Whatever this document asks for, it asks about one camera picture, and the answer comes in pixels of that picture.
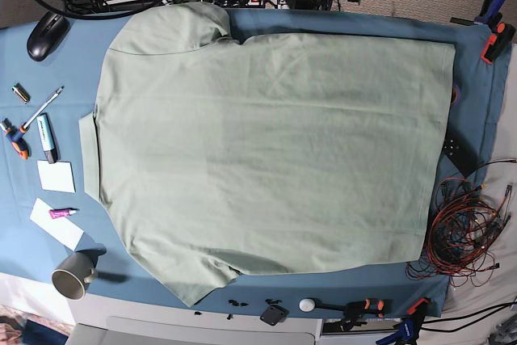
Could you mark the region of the sage green T-shirt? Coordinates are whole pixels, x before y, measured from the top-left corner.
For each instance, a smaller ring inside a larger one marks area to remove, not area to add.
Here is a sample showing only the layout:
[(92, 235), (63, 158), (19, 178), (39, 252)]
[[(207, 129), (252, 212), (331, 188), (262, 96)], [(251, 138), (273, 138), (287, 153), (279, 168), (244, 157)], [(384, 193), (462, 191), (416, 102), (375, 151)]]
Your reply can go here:
[(185, 305), (242, 274), (414, 261), (455, 54), (308, 32), (238, 41), (207, 3), (142, 12), (79, 122), (85, 192)]

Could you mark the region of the white round puck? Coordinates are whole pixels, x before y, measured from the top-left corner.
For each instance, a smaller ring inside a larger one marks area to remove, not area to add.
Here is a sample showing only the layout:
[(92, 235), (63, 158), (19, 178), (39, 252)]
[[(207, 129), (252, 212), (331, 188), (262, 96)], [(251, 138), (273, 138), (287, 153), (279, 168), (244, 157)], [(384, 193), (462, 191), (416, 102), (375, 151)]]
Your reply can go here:
[(314, 311), (316, 309), (316, 302), (314, 299), (305, 298), (299, 302), (299, 309), (304, 313)]

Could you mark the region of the black square plate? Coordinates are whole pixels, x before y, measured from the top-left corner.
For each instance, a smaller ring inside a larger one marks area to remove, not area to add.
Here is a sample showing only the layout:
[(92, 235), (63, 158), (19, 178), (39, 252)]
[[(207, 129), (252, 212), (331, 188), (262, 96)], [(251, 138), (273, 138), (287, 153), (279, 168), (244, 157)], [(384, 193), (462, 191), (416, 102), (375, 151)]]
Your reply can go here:
[(276, 326), (278, 323), (283, 322), (287, 316), (288, 311), (285, 308), (279, 305), (269, 305), (259, 319), (269, 326)]

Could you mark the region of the orange black bar clamp bottom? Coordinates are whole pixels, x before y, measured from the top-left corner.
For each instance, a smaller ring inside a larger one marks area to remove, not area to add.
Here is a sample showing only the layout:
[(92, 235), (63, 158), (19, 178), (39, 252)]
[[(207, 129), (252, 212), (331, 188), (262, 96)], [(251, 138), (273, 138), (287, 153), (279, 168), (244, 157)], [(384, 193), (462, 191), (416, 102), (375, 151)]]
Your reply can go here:
[(373, 314), (378, 318), (384, 317), (385, 302), (380, 299), (365, 299), (350, 302), (344, 306), (316, 302), (315, 308), (341, 312), (343, 318), (340, 321), (331, 322), (327, 331), (344, 333), (356, 326), (365, 325), (365, 322), (361, 322), (360, 319), (366, 314)]

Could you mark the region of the black remote control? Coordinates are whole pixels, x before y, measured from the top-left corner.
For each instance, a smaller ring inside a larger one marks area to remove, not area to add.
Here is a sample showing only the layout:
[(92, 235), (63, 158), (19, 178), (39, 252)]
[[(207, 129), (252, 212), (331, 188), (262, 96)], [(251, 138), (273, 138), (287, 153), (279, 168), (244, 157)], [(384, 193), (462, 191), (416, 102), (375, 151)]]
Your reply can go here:
[(447, 127), (442, 151), (465, 178), (477, 171), (477, 153), (467, 139), (451, 126)]

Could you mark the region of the white square paper note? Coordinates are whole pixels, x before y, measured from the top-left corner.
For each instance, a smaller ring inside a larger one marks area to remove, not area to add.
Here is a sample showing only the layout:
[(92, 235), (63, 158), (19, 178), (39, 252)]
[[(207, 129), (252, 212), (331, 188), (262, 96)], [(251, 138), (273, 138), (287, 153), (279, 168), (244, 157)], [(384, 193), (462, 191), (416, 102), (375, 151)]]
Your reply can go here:
[(37, 162), (43, 190), (75, 193), (74, 177), (70, 162)]

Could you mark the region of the purple tape roll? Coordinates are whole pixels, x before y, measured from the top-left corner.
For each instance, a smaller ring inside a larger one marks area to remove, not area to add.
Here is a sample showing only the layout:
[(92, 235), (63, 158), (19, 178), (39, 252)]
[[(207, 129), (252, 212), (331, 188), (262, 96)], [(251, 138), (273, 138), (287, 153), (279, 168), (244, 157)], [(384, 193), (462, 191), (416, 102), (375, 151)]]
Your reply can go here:
[(455, 106), (459, 103), (461, 97), (460, 88), (454, 83), (452, 85), (452, 98), (451, 98), (451, 106)]

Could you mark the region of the silver pen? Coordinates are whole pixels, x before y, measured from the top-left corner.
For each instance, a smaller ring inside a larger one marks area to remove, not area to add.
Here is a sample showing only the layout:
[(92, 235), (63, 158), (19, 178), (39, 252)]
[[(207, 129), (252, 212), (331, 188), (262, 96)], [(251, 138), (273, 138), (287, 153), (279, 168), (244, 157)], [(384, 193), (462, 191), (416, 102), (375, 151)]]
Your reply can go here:
[(25, 133), (30, 124), (36, 119), (36, 117), (43, 112), (43, 110), (57, 98), (57, 96), (64, 90), (64, 86), (57, 88), (44, 102), (43, 104), (26, 120), (26, 122), (19, 128), (21, 133)]

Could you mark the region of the light blue highlighter marker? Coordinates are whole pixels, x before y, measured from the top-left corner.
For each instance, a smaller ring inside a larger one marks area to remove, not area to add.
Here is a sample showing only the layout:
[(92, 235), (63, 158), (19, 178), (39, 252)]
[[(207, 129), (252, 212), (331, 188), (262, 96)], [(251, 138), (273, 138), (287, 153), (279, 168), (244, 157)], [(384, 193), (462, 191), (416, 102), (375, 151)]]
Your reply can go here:
[(47, 115), (45, 113), (38, 115), (36, 117), (36, 122), (47, 162), (49, 164), (56, 163), (58, 160), (57, 147)]

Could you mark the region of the white rectangular paper slip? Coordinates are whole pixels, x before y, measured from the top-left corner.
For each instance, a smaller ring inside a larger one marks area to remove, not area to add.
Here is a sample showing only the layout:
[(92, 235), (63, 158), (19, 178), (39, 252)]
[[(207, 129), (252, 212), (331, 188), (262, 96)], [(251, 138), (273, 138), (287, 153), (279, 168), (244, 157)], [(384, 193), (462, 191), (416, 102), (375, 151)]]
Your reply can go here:
[(51, 207), (49, 205), (37, 198), (30, 215), (30, 220), (63, 246), (70, 250), (76, 250), (84, 234), (83, 230), (67, 217), (52, 219), (49, 213), (50, 210)]

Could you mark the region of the small pink glue tube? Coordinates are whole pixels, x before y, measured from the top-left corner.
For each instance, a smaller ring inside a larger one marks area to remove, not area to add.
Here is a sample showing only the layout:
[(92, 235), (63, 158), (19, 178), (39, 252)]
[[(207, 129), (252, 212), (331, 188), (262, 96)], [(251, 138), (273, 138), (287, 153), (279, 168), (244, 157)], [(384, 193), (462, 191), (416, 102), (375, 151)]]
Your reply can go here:
[(62, 208), (62, 209), (49, 209), (49, 216), (53, 219), (59, 219), (62, 217), (69, 217), (76, 214), (78, 210), (76, 208)]

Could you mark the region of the blue table cloth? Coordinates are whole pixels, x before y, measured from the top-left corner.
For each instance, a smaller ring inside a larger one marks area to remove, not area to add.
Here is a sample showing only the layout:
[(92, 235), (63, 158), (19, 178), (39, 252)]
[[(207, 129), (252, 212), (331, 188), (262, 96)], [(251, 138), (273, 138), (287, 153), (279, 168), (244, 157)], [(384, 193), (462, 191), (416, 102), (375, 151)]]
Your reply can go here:
[[(322, 32), (454, 44), (454, 79), (461, 97), (451, 109), (451, 124), (482, 161), (490, 158), (494, 142), (502, 135), (498, 122), (514, 50), (506, 49), (495, 63), (487, 65), (480, 58), (489, 36), (489, 30), (483, 26), (448, 27), (412, 19), (317, 11), (245, 9), (232, 10), (229, 15), (233, 37), (241, 41), (270, 33)], [(36, 130), (27, 135), (32, 148), (28, 160), (21, 159), (8, 141), (2, 141), (1, 270), (46, 283), (57, 265), (69, 255), (65, 246), (30, 220), (33, 205), (40, 198), (52, 206), (78, 208), (73, 222), (84, 232), (80, 249), (106, 247), (107, 252), (99, 257), (99, 278), (90, 286), (91, 294), (178, 308), (180, 300), (127, 254), (103, 208), (83, 189), (78, 121), (93, 109), (104, 54), (123, 26), (123, 19), (76, 21), (57, 51), (42, 62), (35, 62), (27, 55), (31, 25), (2, 29), (1, 115), (19, 123), (54, 90), (65, 87), (49, 106), (48, 113), (61, 158), (72, 165), (75, 193), (42, 189), (36, 163), (44, 154)], [(12, 86), (16, 83), (31, 96), (27, 104), (13, 93)], [(430, 297), (433, 301), (430, 313), (436, 316), (443, 308), (447, 288), (448, 279), (444, 276), (410, 280), (402, 263), (326, 274), (242, 276), (209, 294), (198, 304), (198, 309), (258, 315), (265, 310), (267, 300), (272, 299), (297, 317), (299, 301), (306, 297), (336, 305), (375, 297), (391, 301), (391, 313), (396, 316), (414, 301)]]

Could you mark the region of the black computer mouse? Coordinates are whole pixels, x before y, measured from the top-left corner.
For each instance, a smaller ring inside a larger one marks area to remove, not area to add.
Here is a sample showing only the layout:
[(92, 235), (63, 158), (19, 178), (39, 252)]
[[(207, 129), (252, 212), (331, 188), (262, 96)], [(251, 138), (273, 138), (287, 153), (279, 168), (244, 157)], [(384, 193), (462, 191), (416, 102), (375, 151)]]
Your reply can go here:
[(69, 21), (58, 14), (47, 12), (33, 28), (27, 39), (27, 54), (41, 62), (63, 41), (70, 28)]

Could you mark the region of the orange black clamp top right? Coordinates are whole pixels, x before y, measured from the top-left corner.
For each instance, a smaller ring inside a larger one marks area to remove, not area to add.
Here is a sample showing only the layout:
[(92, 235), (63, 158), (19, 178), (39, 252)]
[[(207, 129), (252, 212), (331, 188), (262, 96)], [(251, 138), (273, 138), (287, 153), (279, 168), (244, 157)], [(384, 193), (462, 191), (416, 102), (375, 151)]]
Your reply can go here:
[(480, 58), (487, 64), (493, 64), (505, 47), (512, 41), (516, 29), (507, 23), (498, 23), (481, 51)]

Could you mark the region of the blue spring clamp top right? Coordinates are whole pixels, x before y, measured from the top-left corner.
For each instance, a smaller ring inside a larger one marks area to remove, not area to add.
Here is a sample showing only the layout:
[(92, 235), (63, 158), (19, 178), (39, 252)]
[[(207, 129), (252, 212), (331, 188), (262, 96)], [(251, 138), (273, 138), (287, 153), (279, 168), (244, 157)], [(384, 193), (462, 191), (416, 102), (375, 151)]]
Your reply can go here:
[(475, 17), (475, 24), (490, 24), (499, 13), (506, 0), (484, 0), (480, 14)]

